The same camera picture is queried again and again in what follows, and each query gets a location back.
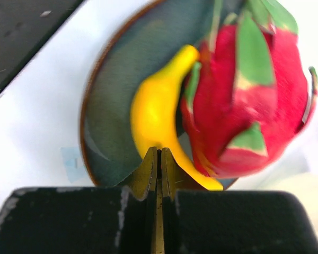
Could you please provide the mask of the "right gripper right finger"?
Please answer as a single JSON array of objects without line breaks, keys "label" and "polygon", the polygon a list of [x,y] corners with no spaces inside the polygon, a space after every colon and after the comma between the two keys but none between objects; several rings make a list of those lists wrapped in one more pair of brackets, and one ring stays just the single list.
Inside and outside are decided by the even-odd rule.
[{"label": "right gripper right finger", "polygon": [[318,253],[300,201],[283,191],[208,191],[161,152],[166,253]]}]

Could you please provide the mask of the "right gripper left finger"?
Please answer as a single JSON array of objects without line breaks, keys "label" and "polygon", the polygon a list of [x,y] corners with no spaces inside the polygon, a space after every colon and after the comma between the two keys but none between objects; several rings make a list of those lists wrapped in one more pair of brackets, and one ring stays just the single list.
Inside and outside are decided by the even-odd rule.
[{"label": "right gripper left finger", "polygon": [[27,187],[0,210],[0,253],[150,253],[157,150],[121,185]]}]

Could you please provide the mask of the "yellow fake banana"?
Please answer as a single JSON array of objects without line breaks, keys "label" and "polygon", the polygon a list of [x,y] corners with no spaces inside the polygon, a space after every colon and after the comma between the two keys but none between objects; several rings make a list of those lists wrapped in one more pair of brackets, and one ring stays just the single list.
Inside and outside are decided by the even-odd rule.
[{"label": "yellow fake banana", "polygon": [[175,116],[181,84],[199,58],[192,45],[183,46],[161,69],[139,85],[130,108],[131,133],[141,157],[148,148],[170,149],[176,163],[207,190],[221,191],[221,183],[196,170],[180,145]]}]

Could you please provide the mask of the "red fake dragon fruit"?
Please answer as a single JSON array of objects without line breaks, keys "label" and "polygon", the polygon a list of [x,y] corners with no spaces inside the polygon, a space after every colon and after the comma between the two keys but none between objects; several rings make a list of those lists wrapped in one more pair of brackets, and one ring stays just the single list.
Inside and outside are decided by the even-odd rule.
[{"label": "red fake dragon fruit", "polygon": [[237,178],[277,160],[308,125],[318,78],[307,79],[298,25],[278,1],[244,1],[199,46],[181,112],[193,167]]}]

